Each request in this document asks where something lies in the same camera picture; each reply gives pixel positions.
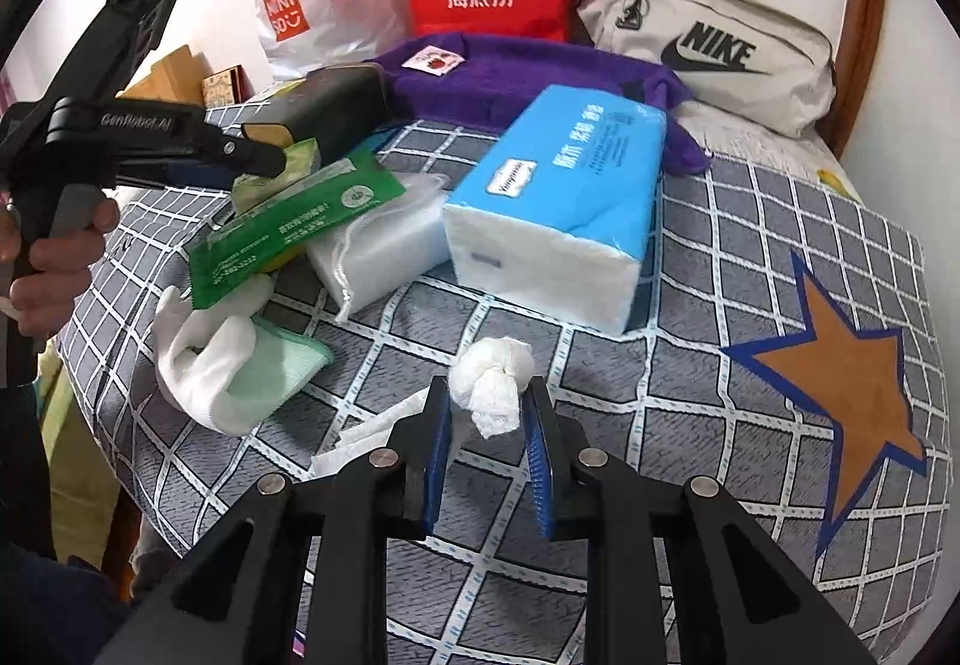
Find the left hand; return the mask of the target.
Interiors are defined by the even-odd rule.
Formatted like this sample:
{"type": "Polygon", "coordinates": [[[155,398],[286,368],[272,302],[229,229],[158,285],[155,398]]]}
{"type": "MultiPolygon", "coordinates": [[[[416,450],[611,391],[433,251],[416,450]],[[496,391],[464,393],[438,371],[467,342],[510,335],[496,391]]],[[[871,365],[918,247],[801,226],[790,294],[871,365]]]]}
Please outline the left hand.
{"type": "Polygon", "coordinates": [[[39,239],[29,249],[32,272],[14,278],[8,299],[25,337],[48,340],[70,320],[75,301],[91,284],[91,267],[106,250],[106,236],[119,224],[114,199],[94,208],[93,220],[65,238],[39,239]]]}

